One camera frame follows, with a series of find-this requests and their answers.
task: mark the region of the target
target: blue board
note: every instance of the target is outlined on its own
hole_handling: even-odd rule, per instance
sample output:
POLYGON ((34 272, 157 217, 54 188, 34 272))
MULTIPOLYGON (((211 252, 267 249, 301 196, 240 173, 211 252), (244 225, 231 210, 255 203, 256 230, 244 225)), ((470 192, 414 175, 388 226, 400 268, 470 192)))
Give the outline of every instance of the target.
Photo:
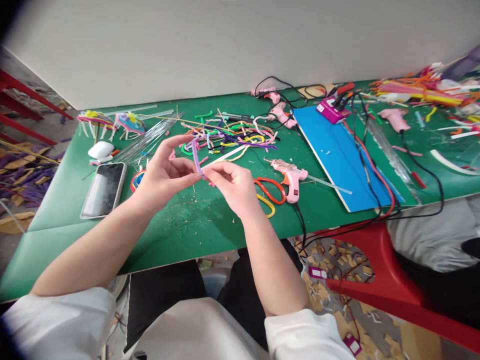
MULTIPOLYGON (((352 194, 347 194, 335 190, 346 209, 354 213, 377 208, 379 204, 369 189, 354 137, 345 126, 341 123, 335 125, 330 123, 317 111, 315 106, 295 109, 294 116, 331 183, 352 192, 352 194)), ((362 154, 371 186, 381 205, 391 205, 392 200, 386 187, 375 175, 363 150, 362 154)), ((392 183, 388 179, 386 181, 398 200, 402 203, 405 202, 392 183)))

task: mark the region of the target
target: orange scissors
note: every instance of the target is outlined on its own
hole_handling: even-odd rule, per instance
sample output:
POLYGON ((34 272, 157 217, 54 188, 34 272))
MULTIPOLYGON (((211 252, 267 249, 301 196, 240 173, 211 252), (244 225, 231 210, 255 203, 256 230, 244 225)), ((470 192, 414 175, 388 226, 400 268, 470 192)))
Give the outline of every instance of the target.
MULTIPOLYGON (((274 204, 282 205, 287 200, 287 194, 285 193, 284 187, 280 183, 278 183, 277 181, 275 181, 273 179, 270 179, 268 177, 257 177, 256 179, 255 178, 253 179, 253 182, 255 184, 257 184, 260 187, 260 189, 262 189, 262 191, 265 193, 265 195, 274 204), (275 185, 280 190, 281 200, 277 200, 261 182, 270 183, 270 184, 275 185)), ((267 218, 270 219, 273 215, 275 215, 275 212, 276 212, 274 205, 270 201, 268 201, 266 198, 264 198, 263 196, 261 196, 259 194, 257 194, 256 196, 258 197, 258 199, 261 202, 265 203, 271 209, 271 213, 266 216, 267 218)))

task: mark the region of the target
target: gray cloth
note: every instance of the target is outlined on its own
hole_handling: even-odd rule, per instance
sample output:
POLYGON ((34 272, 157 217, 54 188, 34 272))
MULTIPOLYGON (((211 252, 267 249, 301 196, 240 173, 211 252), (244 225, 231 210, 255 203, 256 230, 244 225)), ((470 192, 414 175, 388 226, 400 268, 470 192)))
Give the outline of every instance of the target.
MULTIPOLYGON (((439 206, 413 208, 401 216, 431 214, 439 206)), ((395 250, 417 264, 440 273, 473 266, 479 259, 463 252, 461 245, 479 237, 480 194, 446 201, 438 215, 391 220, 387 227, 395 250)))

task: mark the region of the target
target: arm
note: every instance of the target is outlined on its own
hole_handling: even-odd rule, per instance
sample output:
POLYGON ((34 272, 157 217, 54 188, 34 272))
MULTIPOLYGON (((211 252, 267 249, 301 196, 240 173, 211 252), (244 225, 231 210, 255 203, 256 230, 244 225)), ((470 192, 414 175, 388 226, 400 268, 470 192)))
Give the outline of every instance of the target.
POLYGON ((213 164, 204 173, 243 223, 253 278, 265 314, 285 315, 308 308, 305 284, 260 206, 252 173, 231 162, 213 164))
POLYGON ((179 135, 163 141, 135 193, 60 254, 40 275, 31 293, 59 296, 106 287, 153 216, 177 192, 202 178, 191 160, 168 159, 172 149, 192 138, 179 135))

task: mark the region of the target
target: pink tag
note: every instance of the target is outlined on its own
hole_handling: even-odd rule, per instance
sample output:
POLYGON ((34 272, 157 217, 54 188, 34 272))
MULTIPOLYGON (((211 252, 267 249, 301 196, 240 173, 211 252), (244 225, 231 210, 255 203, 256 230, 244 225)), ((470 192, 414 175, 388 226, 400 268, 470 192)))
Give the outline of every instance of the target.
POLYGON ((325 270, 322 270, 318 267, 313 267, 309 266, 308 267, 308 273, 310 274, 311 278, 316 278, 316 279, 326 279, 327 278, 327 272, 325 270))
POLYGON ((353 356, 357 356, 360 354, 362 351, 362 347, 360 346, 360 343, 357 341, 357 339, 351 334, 348 333, 345 338, 343 339, 343 342, 347 346, 347 348, 350 349, 351 353, 353 356))

